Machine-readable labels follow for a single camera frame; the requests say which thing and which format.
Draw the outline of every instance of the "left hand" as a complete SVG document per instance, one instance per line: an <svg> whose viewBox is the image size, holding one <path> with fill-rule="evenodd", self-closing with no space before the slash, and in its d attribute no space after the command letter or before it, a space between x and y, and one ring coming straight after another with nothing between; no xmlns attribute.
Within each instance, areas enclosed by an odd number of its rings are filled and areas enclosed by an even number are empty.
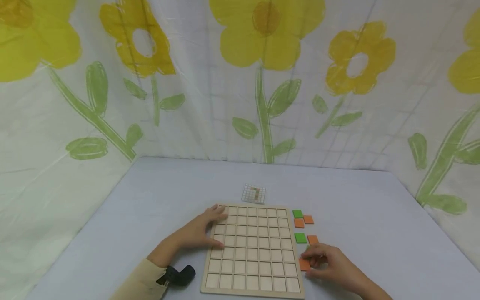
<svg viewBox="0 0 480 300"><path fill-rule="evenodd" d="M224 206L214 206L207 208L202 214L196 216L192 221L177 230L173 235L177 236L180 247L197 248L197 247L216 247L224 248L224 244L211 239L206 234L208 224L213 221L220 221L227 218L228 215L223 214Z"/></svg>

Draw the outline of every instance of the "flower center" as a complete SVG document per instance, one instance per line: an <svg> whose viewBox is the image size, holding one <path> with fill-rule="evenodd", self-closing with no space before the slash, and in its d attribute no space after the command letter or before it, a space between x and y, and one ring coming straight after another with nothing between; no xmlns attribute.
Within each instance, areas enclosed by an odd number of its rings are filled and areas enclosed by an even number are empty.
<svg viewBox="0 0 480 300"><path fill-rule="evenodd" d="M280 17L280 11L272 2L260 2L253 10L253 26L263 36L269 36L278 28Z"/></svg>
<svg viewBox="0 0 480 300"><path fill-rule="evenodd" d="M155 46L152 45L153 39L148 31L143 29L136 29L133 32L133 44L138 53L145 57L152 57Z"/></svg>
<svg viewBox="0 0 480 300"><path fill-rule="evenodd" d="M348 62L347 76L355 78L363 73L363 70L368 65L368 55L365 53L359 53L352 57Z"/></svg>
<svg viewBox="0 0 480 300"><path fill-rule="evenodd" d="M33 9L30 1L0 1L0 23L18 28L27 28L30 26L33 23Z"/></svg>

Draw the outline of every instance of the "sleeve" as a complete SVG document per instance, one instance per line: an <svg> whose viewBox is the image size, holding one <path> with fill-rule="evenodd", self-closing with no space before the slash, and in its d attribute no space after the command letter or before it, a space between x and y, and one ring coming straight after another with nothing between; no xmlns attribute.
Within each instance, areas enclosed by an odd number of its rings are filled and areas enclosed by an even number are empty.
<svg viewBox="0 0 480 300"><path fill-rule="evenodd" d="M143 259L110 300L159 300L167 290L156 281L166 273L166 268L157 267Z"/></svg>

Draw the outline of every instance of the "yellow flower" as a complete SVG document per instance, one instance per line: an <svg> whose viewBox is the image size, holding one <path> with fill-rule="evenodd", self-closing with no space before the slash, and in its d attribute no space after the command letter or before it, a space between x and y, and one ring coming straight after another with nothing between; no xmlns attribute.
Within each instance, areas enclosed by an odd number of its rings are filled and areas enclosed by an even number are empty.
<svg viewBox="0 0 480 300"><path fill-rule="evenodd" d="M75 63L80 38L68 23L76 0L0 0L0 82L30 76L40 62Z"/></svg>
<svg viewBox="0 0 480 300"><path fill-rule="evenodd" d="M323 20L324 0L210 0L223 58L248 67L261 60L270 70L288 70L300 56L300 40Z"/></svg>
<svg viewBox="0 0 480 300"><path fill-rule="evenodd" d="M465 25L465 43L472 49L460 55L448 70L448 79L457 91L464 94L480 93L480 9Z"/></svg>
<svg viewBox="0 0 480 300"><path fill-rule="evenodd" d="M123 64L140 77L159 72L175 74L169 55L170 43L158 25L146 0L119 0L103 4L100 20L105 31L117 40L117 52ZM141 54L135 48L133 33L137 30L148 33L155 43L151 56Z"/></svg>
<svg viewBox="0 0 480 300"><path fill-rule="evenodd" d="M326 83L334 95L366 94L377 84L377 76L395 60L395 41L384 38L382 21L365 23L359 31L341 31L330 42L328 54L334 61L327 71ZM366 67L356 77L347 74L350 60L357 54L368 56Z"/></svg>

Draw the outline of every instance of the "green tile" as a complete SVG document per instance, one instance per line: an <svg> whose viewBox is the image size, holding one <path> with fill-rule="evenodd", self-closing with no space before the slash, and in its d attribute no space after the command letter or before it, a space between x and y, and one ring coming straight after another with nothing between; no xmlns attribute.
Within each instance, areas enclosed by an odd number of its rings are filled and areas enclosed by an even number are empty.
<svg viewBox="0 0 480 300"><path fill-rule="evenodd" d="M304 233L295 233L295 239L297 240L297 244L306 244L307 243L307 237L305 236Z"/></svg>
<svg viewBox="0 0 480 300"><path fill-rule="evenodd" d="M294 217L295 219L301 219L301 218L303 218L303 213L301 212L301 210L299 210L299 209L294 209L292 212L293 212L293 217Z"/></svg>

